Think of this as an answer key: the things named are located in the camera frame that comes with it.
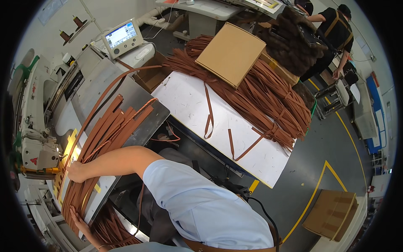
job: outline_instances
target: gray floor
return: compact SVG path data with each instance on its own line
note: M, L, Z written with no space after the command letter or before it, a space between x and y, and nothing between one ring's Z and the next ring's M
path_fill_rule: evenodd
M154 29L150 32L152 36L158 31L156 28ZM156 43L157 50L166 56L171 53L172 48L183 47L183 44L179 44L177 39L165 30L162 30L151 41ZM312 78L312 81L319 88L322 88L318 80ZM310 82L307 81L305 85L312 92L316 91ZM350 132L359 152L366 177L366 184L364 183L363 171L357 153L338 116L332 114L325 120L320 121L314 115L311 128L305 140L298 140L295 144L288 163L274 188L270 189L260 183L252 193L253 197L262 201L267 213L275 221L282 238L285 238L292 230L307 206L318 183L325 161L328 161L346 189L349 192L355 192L357 196L363 196L367 186L371 182L373 172L370 165L370 156L368 155L364 141L358 140L357 133L350 123L347 113L344 110L340 110L339 115ZM191 140L181 142L179 150L191 159L198 159L199 165L210 173L216 172L220 176L225 175L222 164L210 157L209 154L200 149ZM254 179L247 176L239 178L234 173L231 173L230 180L233 183L244 186L250 186L254 181ZM326 169L310 207L283 244L281 248L283 252L309 251L319 239L319 236L304 229L301 224L309 214L321 189L343 190L331 171ZM257 203L250 202L250 205L266 218Z

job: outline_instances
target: white tabletop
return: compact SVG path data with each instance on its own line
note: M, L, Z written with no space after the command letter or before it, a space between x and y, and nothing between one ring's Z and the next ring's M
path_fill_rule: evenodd
M235 158L251 146L260 135L252 124L241 117L231 106L208 87L214 116L214 131L205 141L232 159L228 128L232 131ZM204 139L208 106L203 81L188 75L172 72L152 93L167 107L171 115L189 130ZM290 153L271 140L262 139L239 161L245 171L269 187L274 187L287 164Z
M173 0L155 1L156 5L167 6L169 8L172 7L172 3ZM195 4L192 5L187 5L186 3L175 3L173 4L173 7L176 9L187 10L222 21L228 20L244 9L231 6L229 4L216 2L213 0L195 0Z

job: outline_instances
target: white table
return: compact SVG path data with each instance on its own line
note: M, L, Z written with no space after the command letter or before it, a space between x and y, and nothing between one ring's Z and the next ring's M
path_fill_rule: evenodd
M172 3L173 0L156 0L155 2L158 6L173 7L189 12L189 36L183 36L181 32L174 32L175 37L187 41L200 34L214 36L221 28L220 24L224 24L219 21L226 21L245 10L244 7L239 8L213 0L195 0L195 4L192 5Z
M152 96L170 110L171 115L198 140L207 151L219 152L230 167L239 166L246 173L273 188L287 164L290 153L271 140L262 139L239 161L232 160L228 128L232 131L235 156L239 157L260 135L252 124L208 87L214 116L214 131L204 139L204 128L209 113L203 81L188 75L172 72L152 93Z

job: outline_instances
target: thread spool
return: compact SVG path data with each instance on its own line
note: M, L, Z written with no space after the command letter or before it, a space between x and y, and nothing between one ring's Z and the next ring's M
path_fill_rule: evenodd
M66 44L67 44L67 42L70 40L70 38L73 36L73 34L74 34L74 33L70 34L70 36L69 36L69 35L67 35L67 33L65 33L64 31L60 31L60 36L62 37L62 39L64 39L64 44L63 44L63 45L66 45Z
M80 30L80 28L87 22L87 19L82 22L78 17L73 18L74 23L77 25L76 31Z

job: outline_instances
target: hand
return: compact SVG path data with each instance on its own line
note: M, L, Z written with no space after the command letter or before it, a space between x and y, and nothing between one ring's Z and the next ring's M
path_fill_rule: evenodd
M84 176L83 164L75 161L70 164L70 166L66 167L66 171L69 172L69 179L73 180L76 183L82 183L87 178Z
M338 79L341 71L342 69L336 68L336 70L333 72L333 79Z
M91 235L91 231L89 226L81 219L80 215L77 213L74 206L70 205L70 213L71 217L73 218L74 224L78 229L87 237Z

